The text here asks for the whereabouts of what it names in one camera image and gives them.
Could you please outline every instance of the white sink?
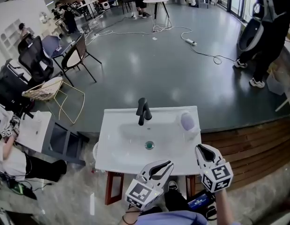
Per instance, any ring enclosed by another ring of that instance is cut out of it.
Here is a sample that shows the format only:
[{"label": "white sink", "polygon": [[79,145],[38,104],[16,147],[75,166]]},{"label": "white sink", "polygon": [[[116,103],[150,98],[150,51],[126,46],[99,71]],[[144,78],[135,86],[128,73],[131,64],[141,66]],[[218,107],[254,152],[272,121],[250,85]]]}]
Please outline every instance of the white sink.
[{"label": "white sink", "polygon": [[[188,111],[199,128],[196,106],[150,108],[152,119],[138,125],[136,109],[105,109],[97,151],[96,169],[138,174],[145,165],[158,160],[174,163],[172,175],[198,174],[195,146],[198,133],[187,139],[176,117]],[[146,147],[153,142],[154,147]]]}]

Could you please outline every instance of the gray floor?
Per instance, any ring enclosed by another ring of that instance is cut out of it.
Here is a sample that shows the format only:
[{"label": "gray floor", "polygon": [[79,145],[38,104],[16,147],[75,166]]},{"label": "gray floor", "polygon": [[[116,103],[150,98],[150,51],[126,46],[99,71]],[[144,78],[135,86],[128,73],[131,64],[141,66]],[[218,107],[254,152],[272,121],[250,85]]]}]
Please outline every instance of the gray floor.
[{"label": "gray floor", "polygon": [[[172,4],[166,6],[173,26],[193,30],[184,37],[198,44],[195,48],[198,52],[236,59],[240,29],[236,18],[215,6],[197,9],[173,1],[169,3]],[[123,17],[121,8],[109,10],[98,19],[99,26],[94,32]],[[160,23],[165,21],[161,8],[158,17]],[[150,18],[124,19],[103,31],[108,29],[151,32],[152,22]],[[185,31],[188,30],[173,28],[150,35],[111,34],[96,38],[87,49],[103,66],[91,57],[85,59],[85,64],[97,83],[93,83],[84,68],[67,73],[76,88],[86,94],[84,109],[74,128],[100,132],[104,109],[136,108],[141,97],[148,100],[150,107],[198,106],[203,132],[245,127],[289,113],[288,105],[275,112],[284,95],[275,95],[267,87],[262,90],[250,87],[248,81],[254,66],[239,70],[226,59],[221,65],[215,64],[211,57],[192,52],[190,45],[180,38]],[[81,101],[74,97],[71,103],[70,99],[65,109],[74,117]]]}]

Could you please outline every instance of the black faucet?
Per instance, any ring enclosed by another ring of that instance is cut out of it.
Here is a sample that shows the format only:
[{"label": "black faucet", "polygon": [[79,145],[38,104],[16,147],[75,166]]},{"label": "black faucet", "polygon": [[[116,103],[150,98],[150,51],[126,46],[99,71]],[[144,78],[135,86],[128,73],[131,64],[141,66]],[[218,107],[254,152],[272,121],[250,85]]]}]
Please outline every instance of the black faucet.
[{"label": "black faucet", "polygon": [[140,117],[139,119],[140,126],[144,125],[144,119],[150,120],[152,118],[146,98],[142,97],[139,100],[139,107],[137,108],[136,115]]}]

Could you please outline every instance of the sink drain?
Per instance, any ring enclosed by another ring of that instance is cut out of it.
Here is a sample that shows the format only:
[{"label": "sink drain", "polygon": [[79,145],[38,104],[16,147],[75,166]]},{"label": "sink drain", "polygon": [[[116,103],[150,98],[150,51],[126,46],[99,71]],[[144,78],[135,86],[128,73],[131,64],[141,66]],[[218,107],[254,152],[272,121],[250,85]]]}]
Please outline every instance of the sink drain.
[{"label": "sink drain", "polygon": [[151,149],[153,149],[154,148],[154,143],[152,142],[152,141],[148,141],[148,142],[146,142],[145,143],[145,148],[147,149],[147,150],[151,150]]}]

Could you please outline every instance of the wooden deck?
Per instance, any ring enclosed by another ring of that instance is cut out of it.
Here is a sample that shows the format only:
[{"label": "wooden deck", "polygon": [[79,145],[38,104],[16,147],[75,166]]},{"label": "wooden deck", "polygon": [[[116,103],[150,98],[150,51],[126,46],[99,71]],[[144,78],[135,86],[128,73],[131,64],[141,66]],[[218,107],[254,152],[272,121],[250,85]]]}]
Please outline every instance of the wooden deck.
[{"label": "wooden deck", "polygon": [[[201,137],[230,162],[234,178],[228,190],[255,182],[290,161],[290,118]],[[189,176],[187,183],[188,196],[204,189],[200,176]]]}]

